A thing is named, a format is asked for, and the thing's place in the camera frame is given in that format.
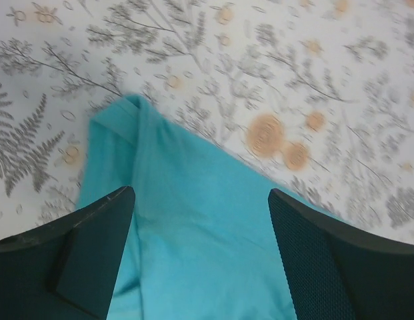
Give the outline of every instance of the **tablecloth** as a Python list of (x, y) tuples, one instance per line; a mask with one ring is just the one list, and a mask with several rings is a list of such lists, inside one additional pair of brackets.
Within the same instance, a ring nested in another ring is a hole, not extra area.
[(314, 205), (414, 243), (414, 0), (36, 1), (0, 2), (0, 239), (72, 212), (90, 116), (141, 93)]

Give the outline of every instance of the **white patterned fabric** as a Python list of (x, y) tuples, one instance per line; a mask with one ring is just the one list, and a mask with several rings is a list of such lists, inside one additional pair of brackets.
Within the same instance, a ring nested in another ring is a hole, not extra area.
[(414, 0), (36, 1), (0, 1), (0, 239), (72, 212), (89, 117), (141, 93), (313, 204), (414, 243)]

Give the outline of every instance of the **floral tablecloth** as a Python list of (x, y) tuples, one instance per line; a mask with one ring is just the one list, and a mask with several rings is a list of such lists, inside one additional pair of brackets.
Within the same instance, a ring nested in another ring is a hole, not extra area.
[(72, 212), (89, 117), (128, 93), (414, 243), (414, 0), (0, 1), (0, 239)]

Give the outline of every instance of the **folded fabric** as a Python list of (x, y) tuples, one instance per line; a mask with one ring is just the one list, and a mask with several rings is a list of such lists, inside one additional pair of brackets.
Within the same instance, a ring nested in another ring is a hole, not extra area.
[(136, 202), (109, 320), (296, 319), (267, 204), (279, 186), (139, 96), (91, 120), (79, 206), (123, 185)]

